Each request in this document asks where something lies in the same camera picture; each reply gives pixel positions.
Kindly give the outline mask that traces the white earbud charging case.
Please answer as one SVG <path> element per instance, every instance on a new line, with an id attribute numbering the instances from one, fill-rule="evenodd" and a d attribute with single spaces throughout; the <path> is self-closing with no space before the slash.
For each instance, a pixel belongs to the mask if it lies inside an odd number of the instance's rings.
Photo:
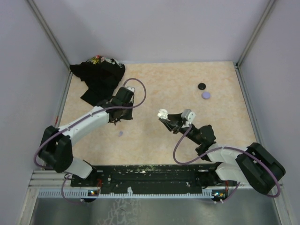
<path id="1" fill-rule="evenodd" d="M 166 119 L 168 119 L 168 111 L 167 111 L 166 109 L 160 109 L 160 110 L 158 111 L 157 116 L 158 116 L 159 118 L 161 118 L 161 119 L 166 120 Z"/>

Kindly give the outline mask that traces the purple round charging case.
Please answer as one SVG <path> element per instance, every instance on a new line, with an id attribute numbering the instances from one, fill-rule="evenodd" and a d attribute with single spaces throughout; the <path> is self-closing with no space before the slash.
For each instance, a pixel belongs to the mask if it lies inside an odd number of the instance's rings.
<path id="1" fill-rule="evenodd" d="M 202 93 L 202 98 L 203 99 L 210 99 L 211 95 L 209 92 L 205 91 Z"/>

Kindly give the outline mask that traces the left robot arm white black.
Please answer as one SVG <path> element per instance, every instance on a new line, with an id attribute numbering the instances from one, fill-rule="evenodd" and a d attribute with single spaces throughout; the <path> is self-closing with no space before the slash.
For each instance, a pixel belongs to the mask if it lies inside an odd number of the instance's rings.
<path id="1" fill-rule="evenodd" d="M 93 131 L 108 123 L 131 119 L 135 88 L 121 87 L 111 100 L 101 101 L 90 112 L 64 126 L 45 129 L 37 156 L 57 173 L 70 173 L 87 186 L 94 185 L 98 175 L 91 164 L 73 156 L 73 146 Z"/>

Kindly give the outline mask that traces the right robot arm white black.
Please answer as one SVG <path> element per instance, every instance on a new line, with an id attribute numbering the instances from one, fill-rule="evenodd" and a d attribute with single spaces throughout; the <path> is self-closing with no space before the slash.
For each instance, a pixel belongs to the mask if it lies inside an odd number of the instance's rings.
<path id="1" fill-rule="evenodd" d="M 245 149 L 218 145 L 212 125 L 196 128 L 193 124 L 195 112 L 185 109 L 179 114 L 169 114 L 167 110 L 159 110 L 158 119 L 173 134 L 181 133 L 196 143 L 197 157 L 188 163 L 199 159 L 215 163 L 216 167 L 209 174 L 210 182 L 216 186 L 224 181 L 236 181 L 248 184 L 255 191 L 269 195 L 277 187 L 278 197 L 281 193 L 279 181 L 283 178 L 285 168 L 259 143 L 252 143 Z"/>

